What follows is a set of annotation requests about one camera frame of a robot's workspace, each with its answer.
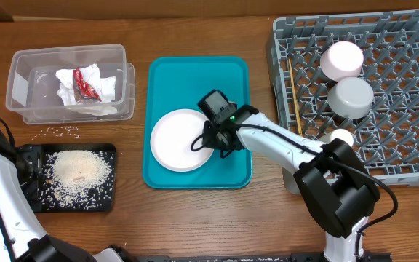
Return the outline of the large pink plate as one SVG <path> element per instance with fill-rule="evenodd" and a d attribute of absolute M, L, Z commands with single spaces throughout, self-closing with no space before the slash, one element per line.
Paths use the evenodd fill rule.
<path fill-rule="evenodd" d="M 150 146 L 155 160 L 168 170 L 189 172 L 201 167 L 212 156 L 213 149 L 191 150 L 191 144 L 203 133 L 207 117 L 191 109 L 165 114 L 155 124 Z"/>

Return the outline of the wooden chopstick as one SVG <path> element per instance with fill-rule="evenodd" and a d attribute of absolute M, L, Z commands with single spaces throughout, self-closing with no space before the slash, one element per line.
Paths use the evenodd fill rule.
<path fill-rule="evenodd" d="M 298 107 L 298 100 L 297 100 L 297 95 L 296 95 L 296 91 L 295 91 L 295 82 L 294 82 L 294 76 L 293 76 L 293 69 L 292 69 L 292 62 L 290 60 L 290 58 L 287 58 L 287 62 L 288 62 L 288 66 L 289 66 L 289 73 L 290 73 L 290 86 L 292 89 L 292 101 L 294 104 L 294 111 L 295 111 L 295 121 L 296 121 L 296 126 L 297 126 L 297 131 L 299 136 L 303 136 L 303 132 L 302 132 L 302 124 L 301 124 L 301 120 L 300 120 L 300 113 L 299 113 L 299 107 Z"/>

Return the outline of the white cup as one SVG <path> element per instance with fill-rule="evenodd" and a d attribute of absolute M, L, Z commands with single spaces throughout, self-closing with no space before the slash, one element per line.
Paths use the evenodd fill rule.
<path fill-rule="evenodd" d="M 319 140 L 323 143 L 330 143 L 336 138 L 346 142 L 350 147 L 352 147 L 354 144 L 353 135 L 348 130 L 345 130 L 345 129 L 333 130 L 332 132 L 329 132 L 321 136 Z"/>

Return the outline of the white grey bowl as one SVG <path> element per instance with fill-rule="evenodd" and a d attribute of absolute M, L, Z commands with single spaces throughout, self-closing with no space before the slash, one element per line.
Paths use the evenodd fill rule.
<path fill-rule="evenodd" d="M 327 95 L 332 111 L 343 118 L 360 119 L 370 112 L 374 92 L 371 86 L 358 77 L 340 80 Z"/>

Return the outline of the small pink saucer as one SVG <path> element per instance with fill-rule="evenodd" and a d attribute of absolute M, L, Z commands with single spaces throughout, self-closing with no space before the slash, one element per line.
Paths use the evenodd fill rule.
<path fill-rule="evenodd" d="M 357 45 L 349 41 L 339 41 L 322 54 L 320 68 L 328 79 L 339 82 L 346 77 L 358 76 L 363 62 L 363 52 Z"/>

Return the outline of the red snack wrapper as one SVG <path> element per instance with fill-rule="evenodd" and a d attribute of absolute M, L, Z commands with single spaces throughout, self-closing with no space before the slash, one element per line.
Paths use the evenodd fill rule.
<path fill-rule="evenodd" d="M 79 68 L 73 70 L 73 90 L 76 102 L 101 101 L 96 90 L 84 80 Z"/>

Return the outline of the black tray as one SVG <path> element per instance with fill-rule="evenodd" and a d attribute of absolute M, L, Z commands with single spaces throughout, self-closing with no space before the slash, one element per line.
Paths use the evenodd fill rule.
<path fill-rule="evenodd" d="M 40 144 L 24 145 L 17 148 L 17 152 L 31 164 L 35 172 L 31 181 L 21 184 L 25 198 L 35 213 L 44 213 L 41 210 L 40 191 L 47 187 L 43 171 L 47 154 L 70 150 L 114 151 L 116 153 L 116 147 L 111 143 Z"/>

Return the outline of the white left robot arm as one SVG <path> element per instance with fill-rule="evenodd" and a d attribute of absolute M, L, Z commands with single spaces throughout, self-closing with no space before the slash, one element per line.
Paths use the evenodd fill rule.
<path fill-rule="evenodd" d="M 92 255 L 48 235 L 21 189 L 19 178 L 31 166 L 15 150 L 12 134 L 0 130 L 0 261 L 125 262 L 136 261 L 124 248 L 111 245 Z"/>

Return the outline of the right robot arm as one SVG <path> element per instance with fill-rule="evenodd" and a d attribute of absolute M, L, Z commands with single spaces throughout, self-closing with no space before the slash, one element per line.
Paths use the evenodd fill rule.
<path fill-rule="evenodd" d="M 219 90 L 207 93 L 197 106 L 207 117 L 197 138 L 202 147 L 217 149 L 222 159 L 247 149 L 281 165 L 285 188 L 300 193 L 325 231 L 323 251 L 292 253 L 287 261 L 391 261 L 388 253 L 364 250 L 362 238 L 365 229 L 396 213 L 398 200 L 366 171 L 347 142 L 303 138 L 250 105 L 238 107 Z"/>

